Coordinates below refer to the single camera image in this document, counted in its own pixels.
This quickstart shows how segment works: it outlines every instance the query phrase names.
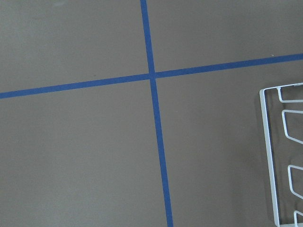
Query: white wire rack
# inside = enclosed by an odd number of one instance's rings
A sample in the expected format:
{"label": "white wire rack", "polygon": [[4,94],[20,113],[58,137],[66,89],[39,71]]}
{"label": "white wire rack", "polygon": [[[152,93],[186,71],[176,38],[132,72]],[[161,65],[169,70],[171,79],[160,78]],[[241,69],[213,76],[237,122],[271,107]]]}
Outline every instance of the white wire rack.
{"label": "white wire rack", "polygon": [[[282,90],[281,90],[281,88],[283,88],[283,87],[301,86],[301,85],[303,85],[303,83],[283,85],[283,86],[277,86],[277,87],[269,87],[269,88],[260,90],[261,110],[262,110],[265,144],[266,144],[266,151],[267,151],[267,161],[268,161],[270,188],[271,188],[271,196],[272,196],[273,211],[274,211],[274,221],[275,221],[275,225],[277,227],[303,227],[303,223],[297,223],[297,216],[298,215],[303,216],[303,213],[295,210],[293,224],[284,224],[284,225],[280,224],[279,205],[278,205],[278,201],[277,201],[277,190],[276,190],[276,180],[275,180],[275,167],[274,167],[274,161],[273,161],[272,144],[271,144],[271,139],[270,139],[270,129],[269,129],[268,113],[267,113],[266,91],[270,90],[270,89],[277,89],[279,100],[281,103],[303,103],[303,100],[299,100],[299,99],[298,100],[284,100],[283,96],[282,96]],[[283,121],[285,136],[290,140],[303,144],[303,141],[289,135],[288,129],[287,129],[287,121],[285,118],[285,113],[303,114],[303,111],[298,111],[298,110],[283,110],[282,111],[282,121]],[[291,175],[292,168],[303,170],[303,167],[294,166],[294,165],[288,166],[288,180],[289,180],[290,191],[292,192],[292,194],[294,194],[295,196],[297,196],[303,200],[303,196],[296,193],[293,189],[292,175]]]}

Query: gray floor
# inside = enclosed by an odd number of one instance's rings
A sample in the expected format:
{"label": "gray floor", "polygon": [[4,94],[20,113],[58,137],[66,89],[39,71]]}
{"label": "gray floor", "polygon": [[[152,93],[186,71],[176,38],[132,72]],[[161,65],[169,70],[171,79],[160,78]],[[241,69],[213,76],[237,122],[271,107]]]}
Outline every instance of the gray floor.
{"label": "gray floor", "polygon": [[[303,52],[300,1],[147,3],[156,71]],[[2,1],[0,27],[0,93],[148,73],[139,1]],[[175,227],[275,226],[258,92],[302,71],[157,79]],[[1,227],[167,226],[148,80],[0,105]],[[287,143],[275,148],[285,224],[302,207],[282,172]]]}

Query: blue tape line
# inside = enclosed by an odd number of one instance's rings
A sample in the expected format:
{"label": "blue tape line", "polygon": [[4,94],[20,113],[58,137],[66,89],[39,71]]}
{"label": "blue tape line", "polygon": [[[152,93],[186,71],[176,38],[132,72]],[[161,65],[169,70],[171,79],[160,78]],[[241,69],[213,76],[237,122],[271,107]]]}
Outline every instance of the blue tape line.
{"label": "blue tape line", "polygon": [[155,66],[154,66],[153,54],[152,54],[152,39],[151,39],[150,25],[149,25],[149,19],[148,19],[147,3],[146,3],[146,0],[140,0],[140,3],[141,3],[144,37],[145,37],[146,55],[147,55],[147,62],[148,62],[148,71],[149,71],[150,83],[151,83],[152,106],[153,106],[153,115],[154,115],[154,119],[155,119],[155,128],[156,128],[156,135],[157,135],[157,144],[158,144],[159,162],[160,162],[163,196],[164,196],[164,204],[165,204],[165,212],[166,212],[166,221],[167,221],[168,227],[173,227],[174,224],[173,224],[172,212],[171,212],[171,203],[170,203],[170,195],[169,195],[169,181],[168,181],[166,161],[165,161],[159,99],[158,99],[157,83],[156,83],[156,78],[155,78],[156,74],[155,74]]}
{"label": "blue tape line", "polygon": [[303,60],[303,53],[284,55],[279,57],[271,57],[271,58],[261,58],[261,59],[247,60],[247,61],[236,61],[236,62],[230,62],[224,64],[207,65],[207,66],[200,66],[200,67],[194,67],[188,69],[156,72],[156,78],[174,77],[174,76],[181,76],[181,75],[201,73],[201,72],[228,70],[228,69],[235,69],[235,68],[242,68],[249,66],[273,64],[279,62],[297,61],[297,60]]}
{"label": "blue tape line", "polygon": [[147,62],[148,62],[148,71],[151,76],[154,76],[155,66],[154,66],[154,62],[153,62],[152,38],[151,38],[151,31],[150,31],[150,23],[148,20],[147,3],[146,3],[146,0],[140,0],[140,3],[141,3],[144,37],[145,37],[146,55],[147,55]]}
{"label": "blue tape line", "polygon": [[127,76],[127,77],[99,79],[99,80],[78,82],[72,84],[56,85],[50,87],[39,87],[39,88],[25,89],[19,91],[9,91],[9,92],[0,93],[0,99],[17,97],[17,96],[35,95],[35,94],[55,92],[55,91],[65,91],[65,90],[72,90],[72,89],[85,88],[85,87],[96,87],[102,85],[119,84],[119,83],[133,82],[139,80],[146,80],[149,78],[150,78],[149,74],[140,74],[140,75]]}
{"label": "blue tape line", "polygon": [[168,181],[167,169],[166,169],[166,160],[165,160],[165,152],[164,152],[164,143],[163,143],[163,135],[162,135],[162,126],[161,126],[161,117],[160,117],[156,78],[151,79],[150,82],[151,82],[153,114],[154,114],[154,119],[155,119],[158,153],[159,153],[159,160],[160,160],[162,187],[163,187],[164,203],[165,203],[165,211],[166,211],[166,221],[167,221],[168,227],[173,227],[174,224],[173,224],[172,212],[171,212],[171,203],[170,203],[170,195],[169,195],[169,181]]}

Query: blue painter's tape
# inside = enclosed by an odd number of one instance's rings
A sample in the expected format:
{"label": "blue painter's tape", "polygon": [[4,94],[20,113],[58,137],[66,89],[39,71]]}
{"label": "blue painter's tape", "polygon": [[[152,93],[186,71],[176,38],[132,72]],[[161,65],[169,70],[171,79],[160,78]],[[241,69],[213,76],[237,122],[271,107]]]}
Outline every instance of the blue painter's tape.
{"label": "blue painter's tape", "polygon": [[163,143],[162,126],[161,126],[161,118],[160,118],[157,83],[155,78],[151,79],[150,82],[151,82],[153,114],[155,119],[158,153],[159,153],[160,169],[161,169],[161,177],[162,177],[162,187],[163,187],[164,203],[165,203],[165,211],[166,211],[166,220],[167,220],[167,226],[173,227],[174,225],[173,225],[172,212],[171,212],[169,181],[167,176],[166,160],[164,153],[164,143]]}
{"label": "blue painter's tape", "polygon": [[142,12],[142,21],[143,21],[143,29],[144,29],[144,37],[145,37],[148,70],[149,70],[150,75],[154,76],[155,66],[154,66],[154,62],[153,62],[152,39],[151,39],[150,23],[149,23],[148,12],[147,12],[147,3],[146,3],[146,0],[140,0],[140,3],[141,3],[141,12]]}
{"label": "blue painter's tape", "polygon": [[149,78],[150,78],[149,74],[140,74],[140,75],[127,76],[127,77],[99,79],[99,80],[72,83],[72,84],[56,85],[50,87],[39,87],[39,88],[25,89],[19,91],[9,91],[9,92],[0,93],[0,99],[17,97],[17,96],[35,95],[41,93],[49,93],[55,91],[65,91],[65,90],[79,89],[85,87],[96,87],[96,86],[103,86],[110,84],[119,84],[119,83],[133,82],[139,80],[146,80]]}
{"label": "blue painter's tape", "polygon": [[181,76],[181,75],[201,73],[201,72],[228,70],[228,69],[273,64],[273,63],[280,63],[287,61],[297,61],[297,60],[303,60],[303,53],[285,55],[279,57],[271,57],[271,58],[261,58],[261,59],[247,60],[247,61],[236,61],[236,62],[230,62],[224,64],[207,65],[207,66],[200,66],[200,67],[194,67],[188,69],[156,72],[156,78],[174,77],[174,76]]}

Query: white metal frame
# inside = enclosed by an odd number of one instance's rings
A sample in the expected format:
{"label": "white metal frame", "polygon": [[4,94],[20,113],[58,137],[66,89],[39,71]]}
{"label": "white metal frame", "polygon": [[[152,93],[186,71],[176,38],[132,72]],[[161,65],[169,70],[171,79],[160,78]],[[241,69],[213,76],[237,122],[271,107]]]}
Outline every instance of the white metal frame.
{"label": "white metal frame", "polygon": [[[268,170],[269,170],[271,197],[272,197],[272,203],[273,203],[274,222],[275,222],[275,225],[277,227],[303,227],[303,223],[299,223],[299,224],[297,223],[297,214],[302,215],[302,213],[300,213],[299,211],[295,211],[294,212],[295,219],[294,219],[293,224],[280,225],[279,205],[278,205],[277,192],[276,192],[275,167],[274,167],[271,140],[270,140],[270,130],[269,130],[269,122],[268,122],[267,103],[266,103],[265,92],[267,90],[270,90],[270,89],[277,89],[279,100],[280,100],[281,103],[302,103],[303,100],[284,100],[283,97],[282,97],[282,91],[281,91],[282,87],[301,86],[301,85],[303,85],[303,83],[289,84],[289,85],[283,85],[283,86],[277,86],[277,87],[268,87],[268,88],[260,90],[260,93],[259,93],[260,94],[260,101],[261,101],[262,118],[263,118],[265,145],[266,145],[266,151],[267,151],[267,162],[268,162]],[[303,111],[292,111],[292,110],[282,111],[282,120],[283,120],[284,132],[285,132],[286,137],[293,140],[293,141],[296,141],[298,143],[303,144],[303,142],[301,140],[290,137],[288,135],[285,113],[303,114]],[[290,181],[290,187],[292,189],[292,180],[291,180],[291,175],[290,174],[289,174],[289,181]]]}
{"label": "white metal frame", "polygon": [[296,193],[294,191],[294,188],[293,188],[293,181],[292,181],[292,173],[291,173],[291,168],[294,168],[294,169],[299,169],[299,170],[303,170],[303,167],[300,167],[300,166],[294,166],[294,165],[289,165],[287,170],[288,170],[288,181],[289,181],[289,189],[290,191],[292,192],[292,194],[294,194],[295,196],[298,196],[300,199],[303,200],[303,196]]}

